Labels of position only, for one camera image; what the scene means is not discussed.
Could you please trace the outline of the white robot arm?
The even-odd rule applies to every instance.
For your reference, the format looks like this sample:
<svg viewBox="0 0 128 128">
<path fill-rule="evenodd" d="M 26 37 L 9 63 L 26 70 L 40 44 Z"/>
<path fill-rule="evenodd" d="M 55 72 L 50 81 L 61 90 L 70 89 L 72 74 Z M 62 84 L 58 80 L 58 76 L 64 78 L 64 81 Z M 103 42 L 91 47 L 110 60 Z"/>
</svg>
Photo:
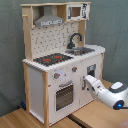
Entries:
<svg viewBox="0 0 128 128">
<path fill-rule="evenodd" d="M 94 100 L 100 101 L 114 110 L 128 109 L 127 85 L 116 82 L 106 88 L 100 80 L 91 75 L 87 75 L 84 80 Z"/>
</svg>

